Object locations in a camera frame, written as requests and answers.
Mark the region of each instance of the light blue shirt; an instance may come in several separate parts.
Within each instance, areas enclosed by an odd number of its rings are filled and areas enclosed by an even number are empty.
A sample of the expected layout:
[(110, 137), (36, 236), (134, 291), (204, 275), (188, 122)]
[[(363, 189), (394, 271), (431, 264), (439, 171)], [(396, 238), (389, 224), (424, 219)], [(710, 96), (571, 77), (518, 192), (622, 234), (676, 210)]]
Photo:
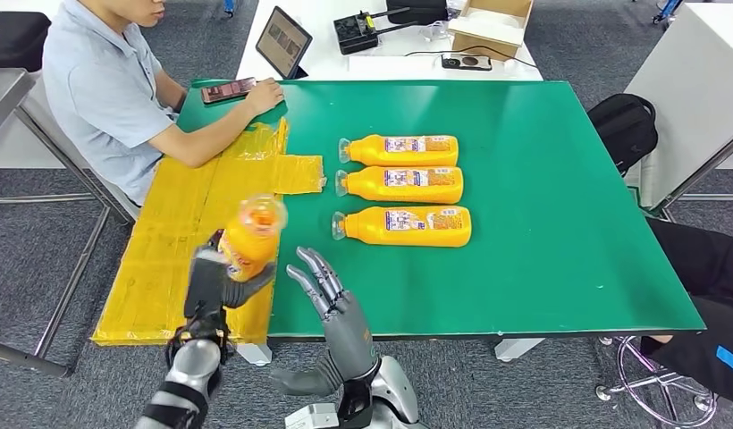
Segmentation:
[(139, 205), (162, 156), (148, 141), (175, 116), (156, 99), (160, 71), (136, 24), (123, 38), (77, 0), (64, 0), (43, 53), (51, 112), (93, 169)]

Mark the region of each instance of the black bag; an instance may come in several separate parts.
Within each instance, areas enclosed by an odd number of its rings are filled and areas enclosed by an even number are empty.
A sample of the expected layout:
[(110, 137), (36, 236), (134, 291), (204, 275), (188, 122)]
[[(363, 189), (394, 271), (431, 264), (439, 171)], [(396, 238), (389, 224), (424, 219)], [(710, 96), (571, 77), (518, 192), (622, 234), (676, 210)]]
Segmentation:
[(448, 11), (445, 0), (385, 0), (388, 11), (410, 7), (410, 11), (388, 15), (393, 24), (418, 21), (417, 25), (429, 25), (435, 21), (447, 21)]
[(36, 72), (51, 21), (38, 12), (0, 12), (0, 68)]
[(656, 109), (632, 94), (615, 94), (588, 111), (595, 130), (622, 176), (656, 148)]

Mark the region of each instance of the green tabletop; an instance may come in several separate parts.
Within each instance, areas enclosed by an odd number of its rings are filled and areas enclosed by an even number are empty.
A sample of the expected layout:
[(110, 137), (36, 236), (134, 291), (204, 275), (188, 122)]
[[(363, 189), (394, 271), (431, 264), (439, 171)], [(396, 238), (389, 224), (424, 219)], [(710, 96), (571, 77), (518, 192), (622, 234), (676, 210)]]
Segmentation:
[[(287, 153), (323, 155), (321, 194), (284, 199), (270, 336), (322, 334), (287, 264), (316, 248), (360, 299), (374, 335), (549, 336), (704, 327), (585, 111), (565, 82), (284, 82)], [(229, 105), (191, 90), (179, 125), (194, 130)], [(451, 134), (472, 215), (464, 248), (335, 241), (333, 212), (395, 203), (338, 198), (340, 138)]]

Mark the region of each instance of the juice bottle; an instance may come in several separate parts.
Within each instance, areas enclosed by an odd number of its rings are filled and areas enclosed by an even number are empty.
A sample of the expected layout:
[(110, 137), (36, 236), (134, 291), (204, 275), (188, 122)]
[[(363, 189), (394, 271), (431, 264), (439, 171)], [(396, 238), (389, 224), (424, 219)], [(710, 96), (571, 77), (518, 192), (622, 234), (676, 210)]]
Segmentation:
[(351, 174), (340, 170), (335, 192), (374, 201), (454, 204), (464, 192), (464, 176), (458, 167), (367, 167)]
[(472, 235), (469, 211), (459, 206), (369, 207), (333, 215), (333, 238), (368, 244), (460, 248)]
[(277, 254), (280, 230), (288, 222), (288, 211), (272, 195), (258, 195), (240, 203), (238, 215), (230, 220), (219, 239), (219, 250), (230, 260), (228, 274), (244, 282), (264, 270)]
[(372, 134), (361, 140), (341, 139), (338, 152), (342, 163), (452, 167), (459, 160), (459, 142), (453, 136), (383, 137)]

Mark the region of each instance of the yellow tape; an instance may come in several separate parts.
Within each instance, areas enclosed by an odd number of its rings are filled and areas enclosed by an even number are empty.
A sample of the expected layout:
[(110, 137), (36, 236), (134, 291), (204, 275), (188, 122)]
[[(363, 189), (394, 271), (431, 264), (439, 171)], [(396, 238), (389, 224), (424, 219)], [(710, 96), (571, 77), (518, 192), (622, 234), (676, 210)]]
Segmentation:
[[(171, 158), (158, 165), (93, 341), (164, 344), (185, 324), (193, 250), (227, 224), (243, 199), (322, 191), (322, 157), (283, 155), (287, 135), (284, 119), (276, 131), (259, 123), (198, 169)], [(243, 308), (228, 311), (231, 339), (265, 341), (273, 294), (270, 284)]]

